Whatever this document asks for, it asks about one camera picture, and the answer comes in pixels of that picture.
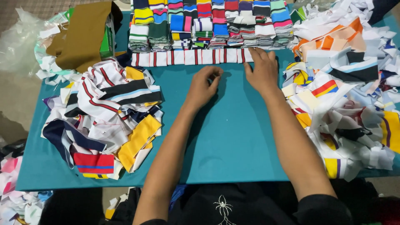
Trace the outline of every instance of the finger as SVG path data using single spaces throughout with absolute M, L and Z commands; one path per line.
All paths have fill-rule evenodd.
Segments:
M 261 60 L 260 54 L 254 48 L 249 48 L 249 52 L 253 61 Z
M 210 75 L 220 76 L 224 73 L 224 70 L 218 66 L 205 66 L 199 72 L 202 77 L 207 79 L 210 77 Z
M 268 54 L 264 51 L 264 49 L 256 48 L 256 51 L 260 55 L 261 59 L 263 59 L 263 60 L 269 59 Z
M 217 91 L 218 88 L 218 84 L 220 83 L 221 80 L 221 76 L 218 76 L 214 79 L 214 81 L 211 83 L 210 85 L 210 90 L 215 93 Z
M 274 51 L 268 52 L 268 57 L 270 58 L 271 61 L 274 61 L 275 60 L 275 52 Z
M 253 70 L 251 69 L 251 66 L 248 62 L 243 63 L 244 66 L 244 72 L 246 73 L 246 76 L 253 75 Z

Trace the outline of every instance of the white spider graphic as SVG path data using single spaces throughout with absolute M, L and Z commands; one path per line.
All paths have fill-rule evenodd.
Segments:
M 233 207 L 233 206 L 226 203 L 226 199 L 223 195 L 221 195 L 220 198 L 218 199 L 218 202 L 214 202 L 214 204 L 218 204 L 218 206 L 215 209 L 217 209 L 219 207 L 221 215 L 222 215 L 222 212 L 224 213 L 224 220 L 221 223 L 219 223 L 218 225 L 222 225 L 223 222 L 225 222 L 226 225 L 236 225 L 236 224 L 230 222 L 227 217 L 229 215 L 229 209 L 232 212 L 232 209 L 230 207 Z

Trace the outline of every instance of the teal tablecloth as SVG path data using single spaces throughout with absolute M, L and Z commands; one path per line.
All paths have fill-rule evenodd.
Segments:
M 124 12 L 123 27 L 117 34 L 117 51 L 126 49 L 129 12 Z M 393 16 L 389 15 L 377 26 L 390 26 L 398 32 Z M 399 35 L 395 43 L 400 44 Z M 278 50 L 279 84 L 282 72 L 293 62 L 293 53 Z M 246 81 L 242 64 L 221 64 L 225 71 L 218 97 L 197 116 L 190 134 L 184 158 L 181 183 L 226 183 L 250 181 L 286 181 L 276 154 L 270 120 L 260 95 Z M 147 171 L 165 134 L 170 129 L 182 105 L 194 73 L 203 66 L 167 66 L 150 68 L 156 85 L 160 85 L 165 101 L 162 103 L 163 135 L 153 141 L 153 149 L 134 173 L 125 173 L 120 180 L 83 177 L 75 167 L 70 170 L 56 148 L 40 137 L 41 128 L 49 112 L 42 99 L 60 94 L 60 88 L 42 84 L 29 131 L 25 154 L 16 189 L 53 190 L 84 187 L 142 186 Z M 360 177 L 400 175 L 400 156 L 396 154 L 393 171 L 363 170 Z

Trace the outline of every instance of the right hand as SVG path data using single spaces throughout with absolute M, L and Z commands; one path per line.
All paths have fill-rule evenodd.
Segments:
M 278 62 L 275 59 L 275 52 L 266 53 L 261 48 L 249 48 L 250 54 L 254 61 L 254 70 L 245 62 L 244 71 L 247 81 L 261 95 L 266 91 L 275 91 L 278 82 Z

